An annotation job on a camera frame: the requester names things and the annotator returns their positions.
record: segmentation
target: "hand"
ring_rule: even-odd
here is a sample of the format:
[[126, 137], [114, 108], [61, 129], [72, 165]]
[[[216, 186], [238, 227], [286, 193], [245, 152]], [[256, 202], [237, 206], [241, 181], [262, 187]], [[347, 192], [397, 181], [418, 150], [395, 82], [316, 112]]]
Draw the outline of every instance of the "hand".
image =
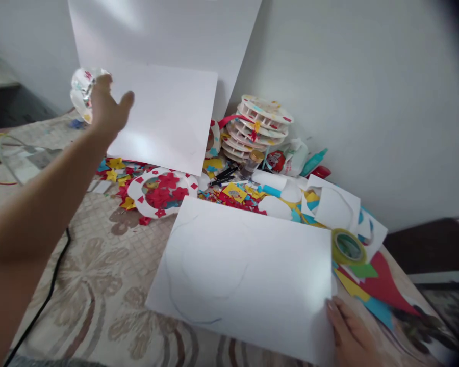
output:
[[328, 301], [328, 317], [335, 334], [340, 367], [381, 367], [374, 339], [362, 320], [338, 297]]
[[128, 121], [129, 111], [134, 104], [134, 93], [129, 91], [116, 103], [111, 96], [112, 77], [102, 75], [97, 78], [92, 89], [92, 127], [99, 132], [114, 137]]

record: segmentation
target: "glue bottle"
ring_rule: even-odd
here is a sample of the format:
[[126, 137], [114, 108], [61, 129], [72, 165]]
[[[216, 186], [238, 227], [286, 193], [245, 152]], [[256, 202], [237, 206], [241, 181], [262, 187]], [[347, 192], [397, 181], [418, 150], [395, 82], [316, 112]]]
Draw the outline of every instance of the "glue bottle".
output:
[[326, 152], [328, 152], [328, 149], [324, 149], [321, 152], [316, 153], [314, 156], [312, 156], [310, 160], [307, 161], [304, 165], [304, 168], [302, 169], [300, 176], [306, 177], [311, 172], [313, 172], [313, 170], [321, 163], [321, 161], [325, 157]]

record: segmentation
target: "electrical cord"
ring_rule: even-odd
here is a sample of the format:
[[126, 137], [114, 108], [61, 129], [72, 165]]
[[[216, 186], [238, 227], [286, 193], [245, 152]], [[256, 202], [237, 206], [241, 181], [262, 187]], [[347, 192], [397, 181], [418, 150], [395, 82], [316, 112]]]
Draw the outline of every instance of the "electrical cord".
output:
[[[5, 166], [5, 168], [10, 172], [10, 174], [15, 178], [15, 180], [17, 181], [17, 183], [21, 186], [23, 186], [23, 183], [19, 180], [19, 178], [17, 177], [17, 175], [15, 174], [14, 170], [9, 166], [9, 164], [7, 163], [7, 160], [5, 159], [5, 157], [3, 156], [2, 154], [2, 141], [3, 139], [7, 137], [7, 138], [10, 138], [10, 139], [13, 139], [15, 141], [17, 141], [18, 143], [20, 143], [22, 146], [24, 147], [30, 147], [30, 145], [27, 145], [26, 143], [24, 143], [23, 141], [17, 139], [16, 137], [13, 137], [11, 135], [8, 135], [8, 134], [3, 134], [0, 136], [0, 161], [2, 162], [2, 164]], [[56, 279], [58, 278], [58, 273], [60, 271], [60, 266], [61, 266], [61, 262], [63, 260], [63, 257], [65, 256], [66, 254], [66, 251], [68, 250], [68, 247], [70, 246], [70, 243], [71, 243], [71, 235], [70, 235], [70, 229], [67, 227], [66, 228], [66, 237], [67, 237], [67, 241], [66, 241], [66, 245], [65, 247], [63, 248], [63, 250], [61, 251], [60, 253], [60, 257], [58, 257], [58, 261], [56, 262], [56, 265], [55, 265], [55, 269], [53, 271], [53, 277], [51, 279], [51, 285], [49, 286], [49, 292], [47, 294], [47, 297], [46, 299], [44, 300], [41, 308], [37, 311], [36, 315], [34, 316], [34, 318], [32, 319], [32, 321], [29, 323], [27, 329], [24, 331], [24, 333], [22, 334], [22, 336], [20, 337], [19, 341], [17, 342], [17, 344], [15, 345], [14, 349], [12, 350], [12, 352], [10, 352], [9, 356], [7, 357], [7, 360], [5, 361], [4, 363], [4, 367], [7, 367], [11, 362], [12, 362], [12, 359], [15, 357], [15, 355], [17, 354], [17, 351], [19, 350], [20, 346], [22, 345], [22, 343], [24, 342], [24, 340], [29, 336], [29, 334], [31, 333], [32, 329], [34, 328], [34, 324], [36, 323], [36, 321], [39, 319], [39, 317], [41, 316], [42, 312], [44, 311], [44, 309], [46, 308], [47, 304], [49, 303], [49, 301], [51, 300], [51, 297], [53, 296], [53, 292], [55, 291], [55, 284], [56, 284]]]

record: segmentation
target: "floral bedspread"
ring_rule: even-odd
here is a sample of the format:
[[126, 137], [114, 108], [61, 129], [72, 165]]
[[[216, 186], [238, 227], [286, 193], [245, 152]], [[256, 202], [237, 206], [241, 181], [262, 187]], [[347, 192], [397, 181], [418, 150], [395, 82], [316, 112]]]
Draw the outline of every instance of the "floral bedspread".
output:
[[[31, 145], [64, 148], [81, 134], [69, 127], [77, 114], [12, 130]], [[0, 181], [10, 180], [0, 165]], [[18, 190], [0, 186], [0, 204]], [[53, 298], [20, 348], [40, 359], [75, 357], [107, 366], [306, 366], [229, 337], [151, 312], [144, 307], [175, 216], [138, 224], [139, 214], [119, 208], [120, 199], [87, 193], [70, 223], [72, 243], [61, 267]], [[53, 268], [66, 243], [58, 243], [14, 343], [44, 301]], [[431, 312], [403, 271], [382, 249], [401, 292]], [[338, 285], [338, 293], [362, 317], [387, 366], [420, 365], [384, 332], [362, 303]], [[427, 364], [436, 364], [427, 359]]]

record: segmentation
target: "plastic bag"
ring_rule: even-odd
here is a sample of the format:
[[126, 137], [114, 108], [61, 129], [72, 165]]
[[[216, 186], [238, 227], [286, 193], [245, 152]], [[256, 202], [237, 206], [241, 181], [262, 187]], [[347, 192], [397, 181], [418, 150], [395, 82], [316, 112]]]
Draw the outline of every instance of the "plastic bag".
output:
[[269, 153], [267, 162], [276, 173], [297, 176], [304, 168], [308, 153], [308, 146], [301, 139], [291, 139], [281, 149]]

